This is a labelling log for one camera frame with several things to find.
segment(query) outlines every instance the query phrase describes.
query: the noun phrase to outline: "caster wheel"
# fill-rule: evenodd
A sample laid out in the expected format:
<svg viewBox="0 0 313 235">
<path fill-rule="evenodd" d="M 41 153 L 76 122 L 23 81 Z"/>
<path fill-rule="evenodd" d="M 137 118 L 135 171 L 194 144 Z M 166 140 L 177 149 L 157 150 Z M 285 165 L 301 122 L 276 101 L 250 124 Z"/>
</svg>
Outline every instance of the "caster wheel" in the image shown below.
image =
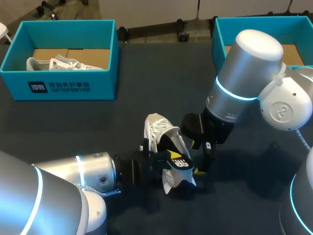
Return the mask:
<svg viewBox="0 0 313 235">
<path fill-rule="evenodd" d="M 59 18 L 57 17 L 57 15 L 56 15 L 54 12 L 51 12 L 50 18 L 51 18 L 53 21 L 57 21 L 57 20 L 59 19 Z"/>
<path fill-rule="evenodd" d="M 209 29 L 210 29 L 210 35 L 213 37 L 213 32 L 214 32 L 214 26 L 215 26 L 215 20 L 217 16 L 214 16 L 213 18 L 209 19 Z"/>
<path fill-rule="evenodd" d="M 180 32 L 178 34 L 178 41 L 181 43 L 185 43 L 189 40 L 189 34 L 188 33 L 184 33 L 184 32 Z"/>
<path fill-rule="evenodd" d="M 41 5 L 38 6 L 38 7 L 36 7 L 36 10 L 37 10 L 38 16 L 43 16 L 44 13 L 45 13 L 45 9 L 44 9 L 44 7 L 41 6 Z"/>
<path fill-rule="evenodd" d="M 123 42 L 126 42 L 129 39 L 129 29 L 125 28 L 125 27 L 120 27 L 119 28 L 119 35 L 120 35 L 120 40 Z"/>
</svg>

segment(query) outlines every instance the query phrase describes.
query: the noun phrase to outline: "robot logo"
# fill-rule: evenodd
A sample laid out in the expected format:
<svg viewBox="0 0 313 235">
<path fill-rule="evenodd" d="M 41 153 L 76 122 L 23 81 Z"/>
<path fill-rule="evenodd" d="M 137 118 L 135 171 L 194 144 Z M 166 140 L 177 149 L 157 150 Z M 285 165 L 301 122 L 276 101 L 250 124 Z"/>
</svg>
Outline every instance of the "robot logo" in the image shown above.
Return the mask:
<svg viewBox="0 0 313 235">
<path fill-rule="evenodd" d="M 286 105 L 280 106 L 279 110 L 276 111 L 277 119 L 281 120 L 287 110 L 288 110 L 288 107 Z"/>
<path fill-rule="evenodd" d="M 271 106 L 270 115 L 276 122 L 289 122 L 292 119 L 293 111 L 288 104 L 277 102 Z"/>
</svg>

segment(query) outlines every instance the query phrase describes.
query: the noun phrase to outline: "metal bolt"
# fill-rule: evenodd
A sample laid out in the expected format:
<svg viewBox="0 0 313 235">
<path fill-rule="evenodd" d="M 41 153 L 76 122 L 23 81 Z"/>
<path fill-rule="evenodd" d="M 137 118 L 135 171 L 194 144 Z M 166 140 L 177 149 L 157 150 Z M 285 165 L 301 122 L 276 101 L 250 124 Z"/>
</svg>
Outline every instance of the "metal bolt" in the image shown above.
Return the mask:
<svg viewBox="0 0 313 235">
<path fill-rule="evenodd" d="M 106 177 L 101 177 L 100 183 L 105 184 L 106 182 L 107 182 L 107 178 Z"/>
</svg>

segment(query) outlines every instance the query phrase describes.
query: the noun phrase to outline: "printed logo on box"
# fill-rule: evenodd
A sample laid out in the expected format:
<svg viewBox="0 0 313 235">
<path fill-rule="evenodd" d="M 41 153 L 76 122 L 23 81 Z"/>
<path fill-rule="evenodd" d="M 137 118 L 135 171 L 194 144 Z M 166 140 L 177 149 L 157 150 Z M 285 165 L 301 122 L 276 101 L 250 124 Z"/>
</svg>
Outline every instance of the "printed logo on box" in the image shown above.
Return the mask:
<svg viewBox="0 0 313 235">
<path fill-rule="evenodd" d="M 44 82 L 28 82 L 32 93 L 48 93 Z"/>
</svg>

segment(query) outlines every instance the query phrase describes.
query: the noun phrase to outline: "chair leg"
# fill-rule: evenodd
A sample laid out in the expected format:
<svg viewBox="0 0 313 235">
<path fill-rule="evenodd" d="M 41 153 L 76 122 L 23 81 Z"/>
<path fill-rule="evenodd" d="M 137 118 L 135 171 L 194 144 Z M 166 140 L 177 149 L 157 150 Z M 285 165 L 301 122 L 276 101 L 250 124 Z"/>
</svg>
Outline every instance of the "chair leg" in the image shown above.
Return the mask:
<svg viewBox="0 0 313 235">
<path fill-rule="evenodd" d="M 7 40 L 12 43 L 12 39 L 6 34 L 5 37 L 7 38 Z"/>
</svg>

